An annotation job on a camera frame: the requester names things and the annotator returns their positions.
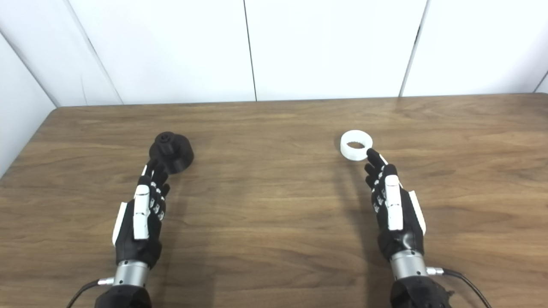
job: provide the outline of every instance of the silver cylindrical joint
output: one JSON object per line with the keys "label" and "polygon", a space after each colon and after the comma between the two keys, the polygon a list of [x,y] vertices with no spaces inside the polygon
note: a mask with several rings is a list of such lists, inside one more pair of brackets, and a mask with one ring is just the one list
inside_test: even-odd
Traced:
{"label": "silver cylindrical joint", "polygon": [[410,276],[428,276],[423,255],[414,250],[403,250],[390,258],[395,280]]}
{"label": "silver cylindrical joint", "polygon": [[132,286],[144,287],[149,276],[149,266],[144,262],[127,260],[118,263],[114,285],[130,284]]}

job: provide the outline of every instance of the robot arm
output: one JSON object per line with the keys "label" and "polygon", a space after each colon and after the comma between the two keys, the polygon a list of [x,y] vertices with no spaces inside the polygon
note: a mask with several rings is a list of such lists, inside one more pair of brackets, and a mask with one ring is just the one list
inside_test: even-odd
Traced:
{"label": "robot arm", "polygon": [[112,233],[116,274],[112,287],[97,298],[96,308],[152,306],[145,287],[162,252],[159,236],[169,192],[167,178],[165,166],[151,159],[138,180],[134,198],[120,205]]}
{"label": "robot arm", "polygon": [[450,308],[449,295],[429,278],[442,269],[426,267],[424,234],[426,224],[414,191],[403,189],[396,167],[373,149],[367,151],[366,183],[371,188],[371,202],[380,233],[380,251],[390,262],[395,282],[390,302],[393,308]]}

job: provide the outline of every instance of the white finger segment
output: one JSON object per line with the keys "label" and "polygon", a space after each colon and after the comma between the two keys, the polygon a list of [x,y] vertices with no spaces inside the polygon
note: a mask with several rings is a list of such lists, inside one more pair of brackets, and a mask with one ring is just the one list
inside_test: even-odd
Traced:
{"label": "white finger segment", "polygon": [[403,230],[402,196],[399,193],[399,178],[388,175],[385,178],[386,210],[388,212],[388,229]]}
{"label": "white finger segment", "polygon": [[147,221],[150,214],[150,189],[148,185],[138,185],[135,190],[133,208],[133,237],[135,239],[148,239],[149,226]]}
{"label": "white finger segment", "polygon": [[419,200],[417,199],[414,190],[409,192],[409,197],[411,198],[411,204],[413,204],[413,209],[415,210],[416,219],[419,221],[419,226],[424,235],[426,234],[426,222],[424,221],[423,211],[420,209]]}
{"label": "white finger segment", "polygon": [[116,217],[116,222],[114,223],[114,230],[112,230],[112,244],[116,246],[116,240],[118,239],[118,234],[120,234],[120,227],[122,227],[122,220],[124,220],[125,209],[128,207],[128,204],[122,202],[120,204],[120,209],[118,210],[118,216]]}

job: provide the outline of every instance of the robotic hand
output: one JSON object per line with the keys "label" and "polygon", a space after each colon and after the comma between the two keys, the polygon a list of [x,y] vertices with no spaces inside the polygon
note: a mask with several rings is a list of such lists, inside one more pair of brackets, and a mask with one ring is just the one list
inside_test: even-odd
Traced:
{"label": "robotic hand", "polygon": [[167,179],[164,164],[151,159],[139,177],[133,199],[120,205],[112,233],[118,268],[113,286],[97,298],[96,308],[152,306],[145,286],[162,252],[159,236],[169,192]]}
{"label": "robotic hand", "polygon": [[441,275],[443,269],[424,263],[426,224],[415,192],[403,189],[396,167],[381,154],[369,149],[367,160],[366,183],[380,229],[377,242],[396,280],[390,294],[392,307],[450,308],[450,293],[428,277]]}
{"label": "robotic hand", "polygon": [[116,248],[116,275],[85,284],[67,305],[89,288],[112,286],[95,301],[95,308],[150,308],[145,289],[149,271],[162,253],[160,232],[165,215],[168,174],[182,172],[194,160],[187,137],[172,132],[156,136],[149,149],[150,161],[137,182],[133,199],[122,202],[112,233]]}

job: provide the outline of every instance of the cable connector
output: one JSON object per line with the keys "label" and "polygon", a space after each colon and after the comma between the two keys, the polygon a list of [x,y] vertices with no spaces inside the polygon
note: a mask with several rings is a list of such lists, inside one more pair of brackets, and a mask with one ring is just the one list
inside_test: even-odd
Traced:
{"label": "cable connector", "polygon": [[428,276],[441,276],[443,275],[443,269],[441,267],[426,267],[426,273]]}
{"label": "cable connector", "polygon": [[114,277],[102,278],[97,281],[98,286],[111,286],[114,284]]}

